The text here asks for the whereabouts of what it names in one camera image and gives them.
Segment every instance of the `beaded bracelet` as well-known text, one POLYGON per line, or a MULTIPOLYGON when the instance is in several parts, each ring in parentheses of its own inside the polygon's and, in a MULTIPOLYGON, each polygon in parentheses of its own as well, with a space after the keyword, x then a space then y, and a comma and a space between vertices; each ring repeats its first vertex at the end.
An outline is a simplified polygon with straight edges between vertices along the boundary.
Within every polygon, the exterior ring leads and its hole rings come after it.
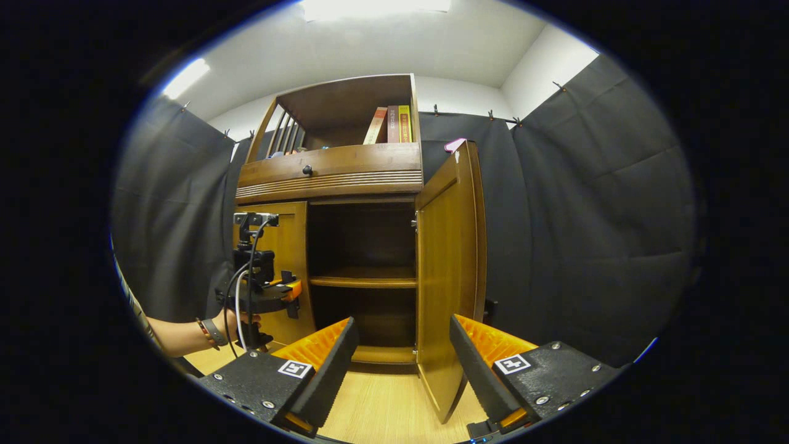
POLYGON ((200 318, 195 318, 195 321, 197 321, 197 325, 200 326, 200 329, 203 330, 203 334, 205 335, 205 338, 208 339, 208 343, 211 344, 214 350, 219 350, 219 346, 216 344, 216 341, 214 341, 214 338, 211 337, 211 334, 208 332, 208 329, 205 328, 205 325, 203 325, 203 321, 201 321, 200 318))

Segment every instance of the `white cable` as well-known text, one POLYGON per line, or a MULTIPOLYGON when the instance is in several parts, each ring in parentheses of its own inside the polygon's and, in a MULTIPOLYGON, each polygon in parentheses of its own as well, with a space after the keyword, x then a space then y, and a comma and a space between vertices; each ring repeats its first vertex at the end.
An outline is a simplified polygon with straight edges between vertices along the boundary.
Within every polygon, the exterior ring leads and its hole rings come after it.
POLYGON ((244 342, 244 332, 241 330, 241 305, 238 303, 238 300, 241 298, 239 296, 239 292, 241 291, 241 278, 247 273, 249 273, 249 271, 244 270, 241 275, 238 276, 238 280, 236 280, 236 325, 238 326, 238 339, 241 340, 241 347, 244 349, 244 352, 246 352, 246 342, 244 342))

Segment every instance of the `wooden floor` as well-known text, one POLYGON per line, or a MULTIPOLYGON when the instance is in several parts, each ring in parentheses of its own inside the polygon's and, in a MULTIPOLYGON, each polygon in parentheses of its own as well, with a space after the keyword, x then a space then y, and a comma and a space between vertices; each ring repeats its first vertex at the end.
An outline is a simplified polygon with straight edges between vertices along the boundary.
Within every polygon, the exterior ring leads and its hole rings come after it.
MULTIPOLYGON (((230 347, 222 347, 219 352, 209 349, 185 358, 204 374, 234 359, 230 347)), ((415 374, 398 374, 398 369, 402 367, 353 365, 318 435, 355 444, 467 442, 466 424, 487 418, 471 385, 467 384, 452 417, 446 424, 440 424, 419 378, 415 374), (389 371, 374 373, 376 369, 389 371)))

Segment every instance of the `white wall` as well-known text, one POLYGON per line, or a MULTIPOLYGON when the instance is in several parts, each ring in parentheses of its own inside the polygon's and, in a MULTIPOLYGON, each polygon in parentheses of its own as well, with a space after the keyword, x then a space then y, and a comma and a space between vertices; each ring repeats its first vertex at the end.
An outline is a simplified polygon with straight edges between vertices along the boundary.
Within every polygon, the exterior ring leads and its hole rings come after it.
MULTIPOLYGON (((498 88, 435 77, 414 76, 417 89, 419 111, 433 111, 437 104, 440 112, 471 115, 488 115, 493 110, 495 117, 512 119, 510 105, 498 88)), ((233 108, 208 121, 208 124, 222 132, 230 129, 228 137, 239 141, 249 137, 249 131, 257 131, 274 97, 286 91, 261 97, 240 107, 233 108)), ((271 117, 266 131, 273 130, 282 112, 278 109, 271 117)))
POLYGON ((513 115, 525 118, 559 89, 552 82, 566 84, 596 57, 586 43, 547 24, 501 87, 513 115))

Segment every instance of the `drawer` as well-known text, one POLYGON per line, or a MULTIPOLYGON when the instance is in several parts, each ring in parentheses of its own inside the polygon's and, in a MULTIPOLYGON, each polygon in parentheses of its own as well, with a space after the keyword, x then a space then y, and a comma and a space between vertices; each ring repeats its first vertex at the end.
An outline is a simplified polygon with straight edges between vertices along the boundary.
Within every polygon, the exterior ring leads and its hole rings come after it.
POLYGON ((419 192, 418 143, 349 145, 259 160, 241 167, 239 205, 347 194, 419 192), (302 171, 309 165, 312 174, 302 171))

